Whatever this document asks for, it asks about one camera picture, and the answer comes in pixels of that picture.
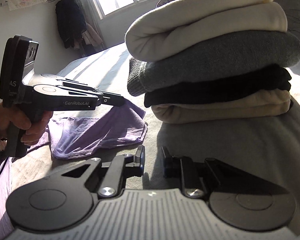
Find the person left hand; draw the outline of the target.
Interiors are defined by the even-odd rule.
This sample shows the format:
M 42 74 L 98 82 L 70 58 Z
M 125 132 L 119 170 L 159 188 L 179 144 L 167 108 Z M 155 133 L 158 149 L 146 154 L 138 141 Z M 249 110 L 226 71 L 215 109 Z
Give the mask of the person left hand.
M 14 124 L 17 128 L 25 131 L 20 141 L 27 146 L 35 145 L 44 134 L 52 116 L 53 112 L 44 111 L 38 122 L 31 122 L 18 107 L 4 108 L 0 103 L 0 140 L 7 139 L 8 127 L 10 124 Z

